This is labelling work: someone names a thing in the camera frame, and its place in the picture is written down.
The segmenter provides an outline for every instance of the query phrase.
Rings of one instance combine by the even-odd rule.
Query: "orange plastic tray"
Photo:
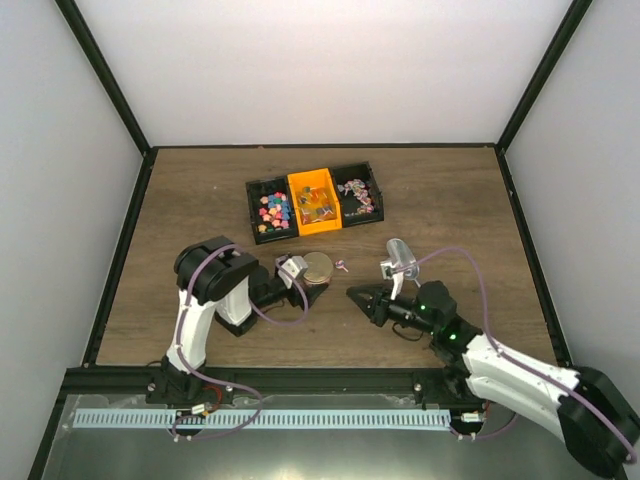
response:
[[[313,235],[314,233],[329,232],[331,230],[339,230],[342,228],[342,216],[340,214],[340,202],[336,191],[333,188],[331,173],[328,168],[320,170],[309,170],[308,172],[292,173],[287,175],[289,181],[289,189],[293,197],[293,208],[296,212],[296,222],[298,223],[298,231],[300,236]],[[299,196],[305,187],[324,188],[329,196],[329,203],[335,213],[335,220],[323,220],[303,225],[305,211],[304,205],[300,204]]]

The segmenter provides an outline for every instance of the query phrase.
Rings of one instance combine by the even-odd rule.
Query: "wooden table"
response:
[[[295,171],[369,161],[383,192],[385,221],[256,246],[245,182]],[[490,148],[220,148],[160,150],[140,212],[98,356],[101,365],[160,359],[178,308],[173,263],[188,245],[225,235],[260,259],[319,250],[344,259],[329,289],[296,327],[258,324],[236,338],[214,322],[207,363],[218,366],[434,367],[428,340],[411,343],[377,328],[345,295],[351,285],[381,281],[385,244],[402,238],[416,256],[448,245],[464,247],[480,264],[493,332],[502,342],[554,362],[538,298],[507,192]],[[422,268],[440,279],[460,314],[481,324],[478,281],[461,256]],[[414,294],[407,285],[405,293]],[[299,309],[272,310],[294,320]]]

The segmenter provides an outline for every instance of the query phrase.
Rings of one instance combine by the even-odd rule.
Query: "wood tabletop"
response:
[[[384,195],[384,222],[256,246],[245,182],[296,171],[368,161]],[[217,366],[435,367],[428,339],[412,343],[369,323],[345,295],[352,285],[381,282],[386,242],[398,237],[417,257],[445,246],[468,249],[482,269],[494,335],[554,362],[531,273],[507,192],[490,148],[213,148],[162,149],[98,355],[101,365],[159,360],[175,328],[178,291],[173,263],[188,245],[225,235],[272,268],[284,253],[322,251],[343,259],[331,285],[295,327],[259,321],[236,338],[213,323],[207,363]],[[480,326],[478,280],[462,256],[424,264],[420,279],[442,280],[459,313]],[[413,295],[416,287],[403,292]],[[300,309],[269,312],[295,320]]]

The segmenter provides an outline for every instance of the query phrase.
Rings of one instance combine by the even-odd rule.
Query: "candy pile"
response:
[[[349,180],[344,185],[338,185],[338,190],[345,195],[349,192],[353,192],[354,197],[356,197],[362,205],[358,207],[355,215],[359,215],[362,213],[372,213],[374,210],[373,200],[369,196],[369,188],[368,186],[359,178],[354,178],[353,180]]]
[[[302,225],[335,220],[336,213],[324,188],[304,187],[297,192]]]
[[[260,203],[263,206],[258,211],[258,214],[264,222],[258,225],[260,233],[289,228],[291,206],[284,193],[276,192],[273,195],[264,196],[260,199]]]

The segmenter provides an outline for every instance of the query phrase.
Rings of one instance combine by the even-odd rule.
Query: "white panel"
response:
[[[640,411],[638,25],[593,3],[508,157],[572,354]]]
[[[140,156],[55,3],[0,3],[0,476],[22,480],[79,365]]]
[[[496,141],[569,0],[80,0],[155,145]]]

